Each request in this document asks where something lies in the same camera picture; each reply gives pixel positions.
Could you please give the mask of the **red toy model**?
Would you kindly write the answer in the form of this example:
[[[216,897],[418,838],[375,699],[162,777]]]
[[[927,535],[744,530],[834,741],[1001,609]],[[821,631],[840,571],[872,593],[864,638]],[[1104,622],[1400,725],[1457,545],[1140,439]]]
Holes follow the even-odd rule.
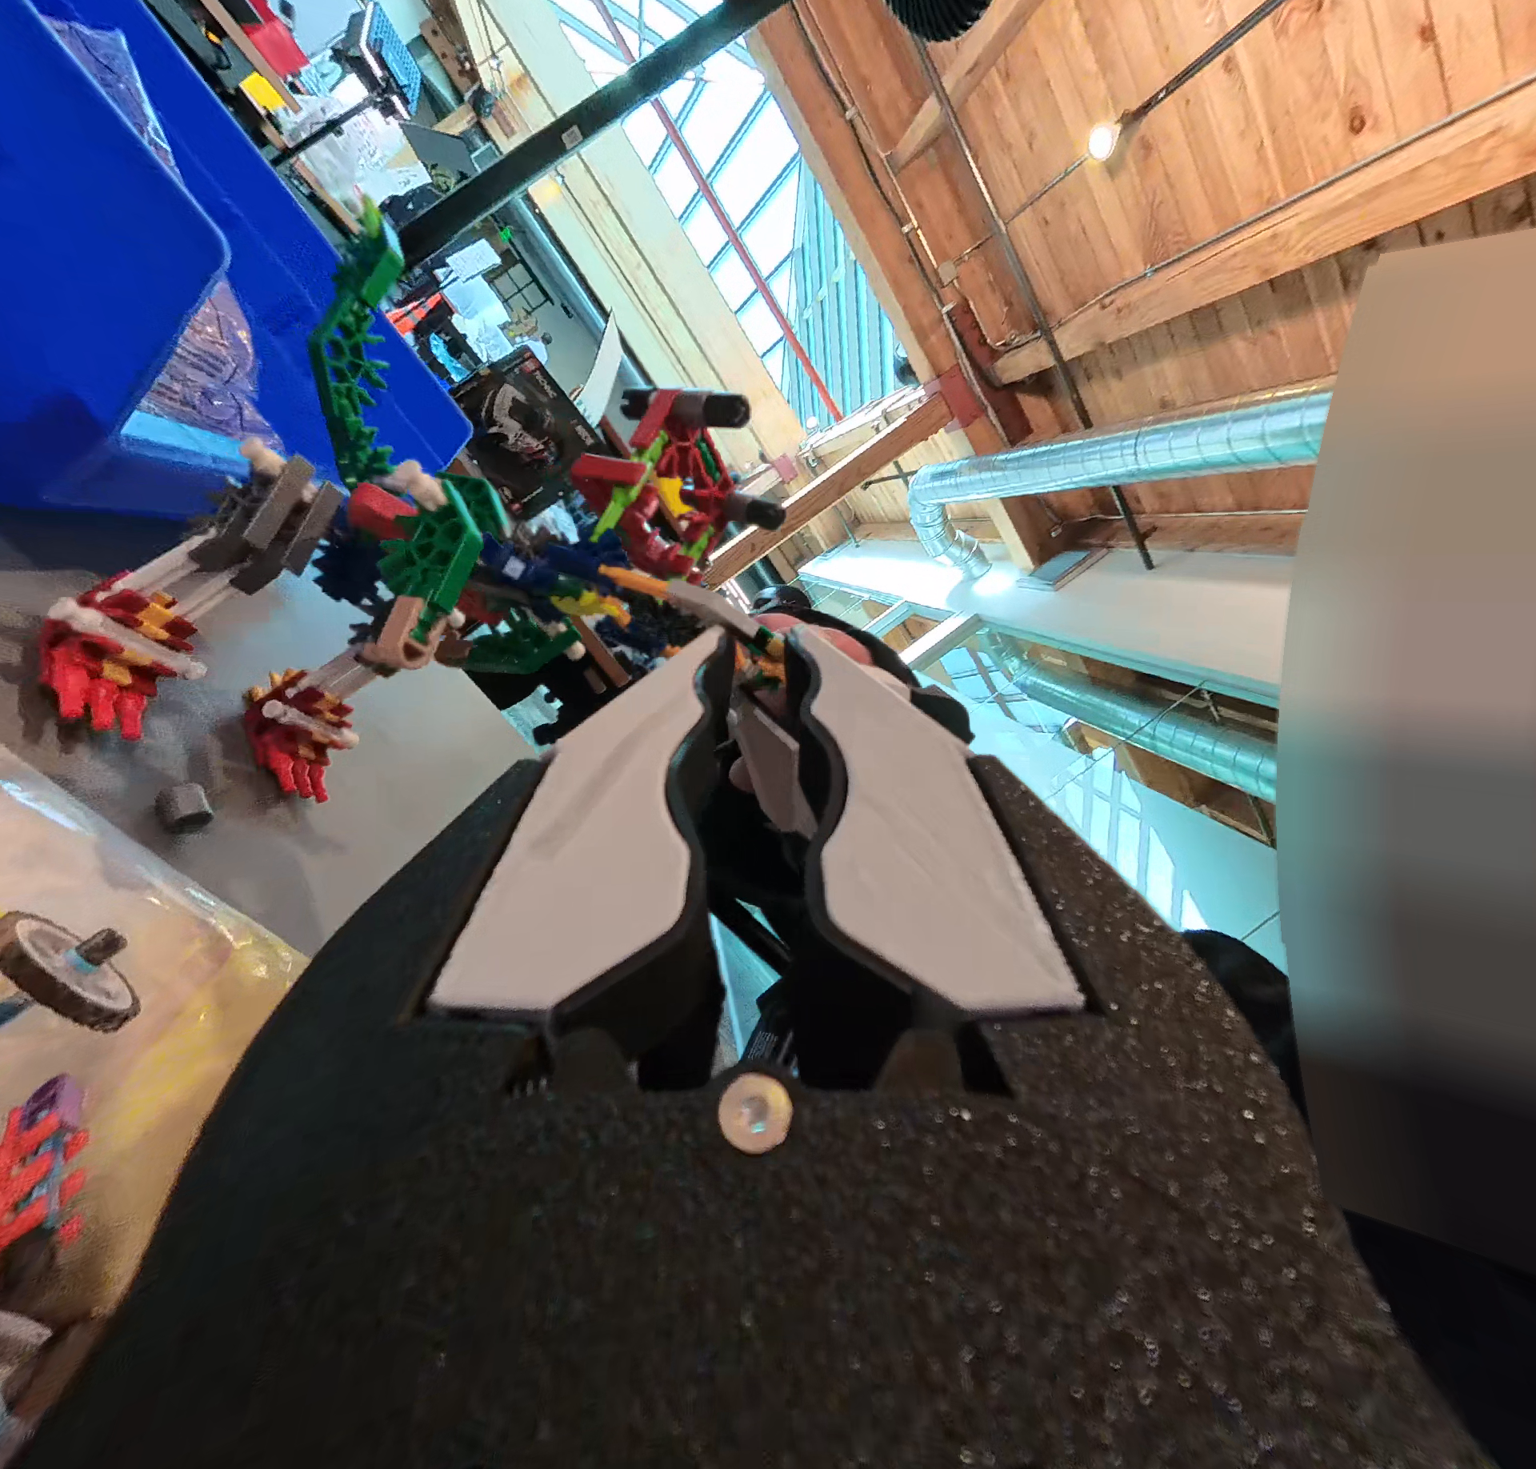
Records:
[[[629,456],[582,456],[569,473],[598,518],[591,543],[617,542],[641,576],[701,583],[728,530],[783,526],[785,509],[744,494],[713,441],[716,427],[749,423],[747,398],[634,387],[622,393],[620,411],[636,423]]]

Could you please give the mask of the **silver spiral duct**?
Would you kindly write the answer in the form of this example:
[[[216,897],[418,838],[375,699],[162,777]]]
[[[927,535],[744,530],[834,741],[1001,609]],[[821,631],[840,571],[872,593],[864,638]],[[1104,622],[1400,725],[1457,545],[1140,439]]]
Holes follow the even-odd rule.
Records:
[[[999,636],[985,643],[1013,691],[1028,701],[1210,782],[1277,804],[1275,739],[1212,711],[1200,687],[1157,698],[1026,657]]]
[[[951,504],[1313,465],[1332,398],[1333,381],[1296,384],[1224,406],[929,465],[908,483],[912,531],[929,557],[977,579],[987,569],[985,555],[951,525]]]

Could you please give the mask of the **blue plastic bin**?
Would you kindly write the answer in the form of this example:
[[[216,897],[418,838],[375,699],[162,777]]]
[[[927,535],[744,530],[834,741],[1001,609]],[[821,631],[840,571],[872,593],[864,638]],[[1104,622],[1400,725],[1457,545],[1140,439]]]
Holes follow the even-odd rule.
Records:
[[[125,36],[185,187],[51,21]],[[306,341],[337,254],[142,0],[3,0],[3,507],[188,518],[240,444],[142,410],[226,278],[277,449],[336,482]]]

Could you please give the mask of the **black toy box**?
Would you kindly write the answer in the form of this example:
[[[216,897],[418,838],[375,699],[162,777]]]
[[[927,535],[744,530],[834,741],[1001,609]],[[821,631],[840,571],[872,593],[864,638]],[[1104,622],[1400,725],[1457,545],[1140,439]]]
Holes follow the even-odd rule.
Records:
[[[531,519],[572,487],[572,468],[605,453],[600,432],[528,348],[483,365],[449,396],[471,434],[462,454],[510,518]]]

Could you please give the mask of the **small multicolour toy model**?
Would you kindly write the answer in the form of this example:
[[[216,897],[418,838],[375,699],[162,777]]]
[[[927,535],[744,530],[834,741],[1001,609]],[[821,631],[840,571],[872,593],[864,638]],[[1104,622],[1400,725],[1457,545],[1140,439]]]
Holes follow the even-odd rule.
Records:
[[[317,567],[320,588],[368,614],[351,648],[375,677],[430,662],[459,665],[481,634],[569,641],[581,619],[630,622],[624,593],[680,602],[701,583],[632,571],[617,542],[528,538],[495,489],[474,475],[433,477],[375,446],[361,411],[382,393],[373,317],[404,269],[397,237],[363,202],[360,233],[334,278],[336,298],[308,339],[339,482],[315,482],[300,458],[246,442],[245,482],[231,482],[186,557],[200,574],[234,574],[243,593]]]

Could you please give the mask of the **blue perforated crate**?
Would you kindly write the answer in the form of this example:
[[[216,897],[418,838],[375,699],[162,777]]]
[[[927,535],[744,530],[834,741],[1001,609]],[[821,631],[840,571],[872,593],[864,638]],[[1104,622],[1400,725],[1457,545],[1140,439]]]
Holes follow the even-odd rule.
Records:
[[[360,58],[375,77],[380,94],[399,115],[409,118],[420,103],[421,72],[418,60],[401,39],[389,15],[368,0],[360,14]]]

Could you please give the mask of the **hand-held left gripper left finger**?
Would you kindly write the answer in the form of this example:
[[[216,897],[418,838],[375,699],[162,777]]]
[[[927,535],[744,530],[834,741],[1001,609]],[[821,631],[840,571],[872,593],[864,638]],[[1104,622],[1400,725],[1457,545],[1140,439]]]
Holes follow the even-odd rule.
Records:
[[[682,1025],[702,1006],[714,960],[697,818],[730,689],[732,638],[714,629],[543,756],[430,1015]]]

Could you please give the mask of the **crumpled clear plastic bag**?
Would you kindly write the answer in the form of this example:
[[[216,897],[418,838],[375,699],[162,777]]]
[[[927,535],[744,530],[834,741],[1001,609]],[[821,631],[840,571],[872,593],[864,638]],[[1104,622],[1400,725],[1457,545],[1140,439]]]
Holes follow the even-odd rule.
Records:
[[[168,135],[120,31],[51,21],[54,34],[102,89],[169,177],[185,187]],[[252,326],[226,278],[188,319],[142,410],[234,442],[277,447],[257,406],[258,358]]]

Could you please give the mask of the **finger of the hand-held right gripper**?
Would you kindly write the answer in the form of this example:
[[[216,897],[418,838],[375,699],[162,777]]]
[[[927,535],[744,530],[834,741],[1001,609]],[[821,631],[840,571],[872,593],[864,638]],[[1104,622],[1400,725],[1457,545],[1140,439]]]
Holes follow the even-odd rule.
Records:
[[[812,837],[816,814],[798,780],[798,739],[756,701],[733,703],[733,742],[749,790],[781,833]]]

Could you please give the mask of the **red yellow toy assembly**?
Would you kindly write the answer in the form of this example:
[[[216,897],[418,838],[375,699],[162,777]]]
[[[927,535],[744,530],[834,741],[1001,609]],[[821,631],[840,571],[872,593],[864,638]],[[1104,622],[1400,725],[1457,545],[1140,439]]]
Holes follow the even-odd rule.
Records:
[[[140,741],[161,682],[207,674],[197,650],[207,614],[240,598],[234,574],[161,559],[54,602],[36,665],[58,720]],[[243,739],[282,795],[327,801],[332,756],[358,744],[353,698],[373,679],[360,650],[348,648],[317,669],[269,672],[241,693]]]

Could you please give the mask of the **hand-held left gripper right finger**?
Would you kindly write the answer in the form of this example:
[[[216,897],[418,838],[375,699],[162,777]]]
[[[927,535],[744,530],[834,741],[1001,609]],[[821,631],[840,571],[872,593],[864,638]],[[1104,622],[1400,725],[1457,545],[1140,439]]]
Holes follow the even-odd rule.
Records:
[[[1078,1015],[1085,993],[972,770],[901,684],[792,634],[816,933],[961,1020]]]

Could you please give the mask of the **skylight window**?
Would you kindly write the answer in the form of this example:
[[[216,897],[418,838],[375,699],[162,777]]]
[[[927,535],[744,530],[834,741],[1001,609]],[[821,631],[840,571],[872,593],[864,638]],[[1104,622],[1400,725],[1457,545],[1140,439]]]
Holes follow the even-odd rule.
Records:
[[[720,3],[546,2],[593,86]],[[622,130],[800,422],[833,422],[912,384],[893,324],[742,39]]]

